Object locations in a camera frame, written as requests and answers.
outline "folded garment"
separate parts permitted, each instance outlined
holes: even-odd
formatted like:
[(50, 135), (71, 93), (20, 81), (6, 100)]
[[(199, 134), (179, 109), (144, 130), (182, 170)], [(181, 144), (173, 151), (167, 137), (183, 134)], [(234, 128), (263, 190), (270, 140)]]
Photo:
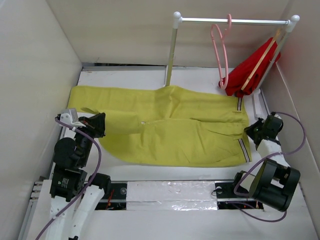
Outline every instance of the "folded garment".
[(100, 144), (126, 162), (228, 167), (251, 159), (242, 98), (178, 86), (158, 90), (76, 86), (68, 107), (106, 113), (106, 136)]

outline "plastic sheet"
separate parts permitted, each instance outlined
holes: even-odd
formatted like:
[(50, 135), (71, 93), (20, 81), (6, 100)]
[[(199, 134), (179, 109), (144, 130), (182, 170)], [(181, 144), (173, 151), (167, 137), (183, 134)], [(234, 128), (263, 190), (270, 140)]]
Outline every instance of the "plastic sheet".
[(131, 181), (126, 209), (145, 211), (217, 210), (214, 181)]

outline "white wall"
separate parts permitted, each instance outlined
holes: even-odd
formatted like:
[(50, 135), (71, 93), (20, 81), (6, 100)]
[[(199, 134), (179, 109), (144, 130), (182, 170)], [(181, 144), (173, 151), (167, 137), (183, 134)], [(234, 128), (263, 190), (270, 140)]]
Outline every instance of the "white wall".
[[(173, 13), (189, 18), (278, 20), (288, 0), (47, 0), (80, 60), (166, 65)], [(214, 67), (210, 24), (183, 23), (174, 64)], [(235, 67), (271, 36), (274, 27), (234, 25), (226, 38)]]
[[(306, 146), (286, 160), (301, 172), (301, 186), (313, 223), (320, 236), (320, 32), (317, 0), (290, 1), (285, 14), (300, 15), (300, 22), (288, 38), (282, 57), (263, 91), (271, 111), (291, 113), (300, 118), (306, 133)], [(302, 139), (298, 124), (284, 118), (280, 141), (285, 150), (293, 150)]]
[(16, 240), (81, 63), (45, 0), (0, 0), (0, 239)]

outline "white corner joint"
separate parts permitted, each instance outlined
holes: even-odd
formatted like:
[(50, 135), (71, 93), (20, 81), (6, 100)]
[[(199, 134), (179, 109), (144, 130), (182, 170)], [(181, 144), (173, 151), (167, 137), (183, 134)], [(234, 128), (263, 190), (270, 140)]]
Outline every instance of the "white corner joint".
[(175, 11), (173, 14), (173, 28), (178, 29), (179, 23), (182, 23), (182, 16), (180, 12)]
[(293, 15), (293, 16), (290, 18), (289, 24), (286, 26), (285, 31), (286, 31), (287, 33), (291, 33), (291, 32), (294, 30), (297, 22), (299, 22), (299, 20), (300, 20), (299, 15)]

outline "purple hose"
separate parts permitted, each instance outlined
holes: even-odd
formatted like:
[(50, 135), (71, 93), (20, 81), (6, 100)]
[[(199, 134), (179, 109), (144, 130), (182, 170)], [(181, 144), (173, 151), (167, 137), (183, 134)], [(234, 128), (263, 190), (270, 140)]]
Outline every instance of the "purple hose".
[(245, 203), (245, 202), (241, 202), (241, 201), (228, 201), (227, 202), (228, 204), (232, 204), (235, 208), (237, 208), (238, 210), (240, 210), (241, 212), (243, 212), (244, 214), (256, 219), (256, 220), (259, 220), (259, 221), (262, 221), (262, 222), (266, 222), (266, 223), (276, 223), (276, 222), (280, 222), (281, 220), (283, 220), (286, 216), (287, 216), (287, 211), (284, 212), (283, 216), (276, 219), (276, 220), (267, 220), (267, 219), (262, 219), (262, 218), (258, 218), (256, 216), (253, 216), (249, 213), (247, 213), (246, 211), (244, 211), (243, 209), (241, 209), (240, 207), (238, 207), (236, 204), (242, 204), (242, 205), (245, 205), (249, 208), (252, 208), (252, 209), (256, 209), (254, 208), (253, 206), (251, 206), (250, 204), (248, 203)]
[[(243, 196), (243, 197), (248, 197), (249, 194), (247, 193), (241, 193), (241, 192), (238, 192), (238, 188), (240, 187), (240, 184), (250, 175), (250, 173), (256, 168), (258, 167), (263, 161), (265, 161), (267, 158), (272, 158), (274, 156), (277, 156), (277, 155), (291, 155), (291, 154), (295, 154), (296, 152), (298, 152), (305, 144), (306, 142), (306, 138), (307, 138), (307, 135), (306, 135), (306, 129), (304, 128), (304, 126), (302, 125), (302, 123), (300, 122), (300, 120), (298, 118), (296, 118), (295, 116), (291, 115), (291, 114), (288, 114), (288, 113), (285, 113), (285, 112), (277, 112), (277, 114), (282, 114), (282, 115), (286, 115), (286, 116), (289, 116), (291, 118), (293, 118), (294, 120), (296, 120), (299, 125), (301, 126), (301, 129), (302, 129), (302, 132), (303, 132), (303, 140), (302, 140), (302, 143), (300, 144), (300, 146), (298, 146), (295, 150), (293, 151), (290, 151), (290, 152), (274, 152), (274, 153), (271, 153), (269, 154), (268, 156), (265, 156), (264, 158), (262, 158), (261, 160), (259, 160), (256, 164), (253, 165), (252, 168), (250, 168), (245, 174), (244, 176), (240, 179), (240, 181), (235, 185), (234, 187), (234, 194), (238, 195), (238, 196)], [(268, 220), (264, 220), (264, 219), (260, 219), (260, 218), (257, 218), (257, 217), (254, 217), (250, 214), (248, 214), (247, 212), (245, 211), (242, 211), (244, 212), (245, 214), (249, 215), (250, 217), (253, 217), (254, 219), (257, 219), (257, 220), (260, 220), (260, 221), (264, 221), (264, 222), (270, 222), (270, 223), (275, 223), (275, 222), (279, 222), (281, 220), (283, 220), (286, 215), (287, 215), (287, 212), (284, 213), (284, 215), (279, 218), (278, 220), (273, 220), (273, 221), (268, 221)]]
[[(61, 122), (60, 120), (58, 120), (57, 118), (54, 119), (58, 124), (72, 130), (74, 127), (68, 124), (65, 124), (63, 122)], [(90, 137), (88, 134), (84, 133), (83, 131), (80, 131), (79, 129), (75, 128), (74, 130), (76, 133), (81, 134), (82, 136), (86, 137), (87, 139), (89, 139), (98, 149), (98, 163), (95, 167), (95, 170), (92, 174), (92, 177), (89, 179), (88, 183), (84, 186), (84, 188), (78, 193), (77, 196), (75, 196), (75, 198), (73, 198), (73, 200), (71, 200), (63, 209), (61, 209), (56, 215), (55, 217), (59, 217), (65, 210), (67, 210), (72, 204), (74, 204), (78, 198), (80, 198), (82, 196), (82, 194), (86, 191), (87, 187), (90, 186), (90, 184), (92, 183), (92, 181), (95, 179), (95, 176), (97, 175), (98, 169), (100, 167), (100, 163), (101, 163), (101, 158), (102, 158), (102, 153), (101, 153), (101, 148), (98, 145), (98, 143), (92, 138)], [(52, 218), (41, 230), (41, 232), (38, 234), (38, 236), (35, 238), (35, 240), (39, 240), (40, 237), (42, 236), (42, 234), (47, 230), (47, 228), (54, 222), (55, 218)]]

